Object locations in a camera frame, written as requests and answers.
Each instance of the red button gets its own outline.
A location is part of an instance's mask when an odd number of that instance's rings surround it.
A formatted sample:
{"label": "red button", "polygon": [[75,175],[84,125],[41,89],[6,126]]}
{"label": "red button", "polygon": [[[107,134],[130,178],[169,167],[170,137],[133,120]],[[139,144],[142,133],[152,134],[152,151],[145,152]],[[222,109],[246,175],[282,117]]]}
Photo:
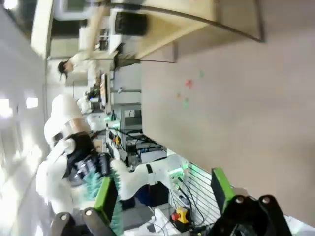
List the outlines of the red button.
{"label": "red button", "polygon": [[180,214],[177,214],[177,213],[172,214],[172,220],[173,220],[173,221],[179,219],[180,217],[181,217]]}

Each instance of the ceiling light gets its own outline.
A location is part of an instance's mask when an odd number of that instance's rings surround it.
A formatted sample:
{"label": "ceiling light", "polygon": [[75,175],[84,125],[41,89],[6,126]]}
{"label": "ceiling light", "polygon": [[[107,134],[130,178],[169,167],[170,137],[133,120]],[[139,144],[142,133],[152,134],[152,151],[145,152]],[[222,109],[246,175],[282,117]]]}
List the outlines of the ceiling light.
{"label": "ceiling light", "polygon": [[34,108],[38,107],[38,98],[37,97],[29,97],[26,99],[26,108]]}
{"label": "ceiling light", "polygon": [[0,110],[10,108],[9,99],[0,99]]}
{"label": "ceiling light", "polygon": [[0,99],[0,116],[8,118],[12,115],[13,111],[10,108],[9,99]]}
{"label": "ceiling light", "polygon": [[39,225],[37,226],[35,236],[43,236],[43,230]]}
{"label": "ceiling light", "polygon": [[18,6],[18,0],[4,0],[3,6],[7,10],[12,10]]}
{"label": "ceiling light", "polygon": [[0,110],[0,116],[4,118],[11,117],[13,115],[12,108],[7,108],[7,109],[1,109]]}

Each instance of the black clamp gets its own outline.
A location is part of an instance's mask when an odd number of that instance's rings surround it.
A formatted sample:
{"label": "black clamp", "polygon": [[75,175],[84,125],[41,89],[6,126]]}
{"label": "black clamp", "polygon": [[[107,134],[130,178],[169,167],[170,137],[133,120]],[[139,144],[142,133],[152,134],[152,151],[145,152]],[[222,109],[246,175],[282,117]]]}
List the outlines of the black clamp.
{"label": "black clamp", "polygon": [[81,211],[83,224],[77,225],[69,213],[59,213],[50,227],[49,236],[116,236],[94,208]]}
{"label": "black clamp", "polygon": [[234,196],[208,236],[241,235],[241,228],[254,231],[257,236],[292,236],[276,198],[271,195],[258,200]]}

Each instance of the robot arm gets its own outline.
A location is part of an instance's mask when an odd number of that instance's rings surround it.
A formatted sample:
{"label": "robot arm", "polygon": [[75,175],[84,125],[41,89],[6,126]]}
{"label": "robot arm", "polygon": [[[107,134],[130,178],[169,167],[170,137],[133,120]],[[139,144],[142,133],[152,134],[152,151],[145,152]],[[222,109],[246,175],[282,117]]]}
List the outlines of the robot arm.
{"label": "robot arm", "polygon": [[110,165],[120,179],[119,196],[126,200],[147,184],[161,182],[168,189],[172,189],[172,182],[182,177],[183,167],[188,166],[188,162],[174,154],[160,161],[141,164],[134,172],[129,172],[127,166],[120,160],[112,160]]}

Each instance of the green light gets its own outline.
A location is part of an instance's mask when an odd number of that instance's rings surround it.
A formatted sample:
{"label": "green light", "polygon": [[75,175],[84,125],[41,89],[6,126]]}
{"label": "green light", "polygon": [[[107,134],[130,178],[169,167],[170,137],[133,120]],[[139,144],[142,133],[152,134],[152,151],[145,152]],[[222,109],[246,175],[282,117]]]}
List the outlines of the green light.
{"label": "green light", "polygon": [[113,128],[119,128],[119,124],[113,124]]}
{"label": "green light", "polygon": [[172,171],[170,171],[170,172],[168,172],[170,175],[173,175],[173,174],[176,174],[176,173],[178,173],[178,172],[183,172],[183,169],[182,168],[177,168],[177,169],[174,169],[174,170],[172,170]]}
{"label": "green light", "polygon": [[188,168],[188,163],[183,165],[183,169],[187,169]]}

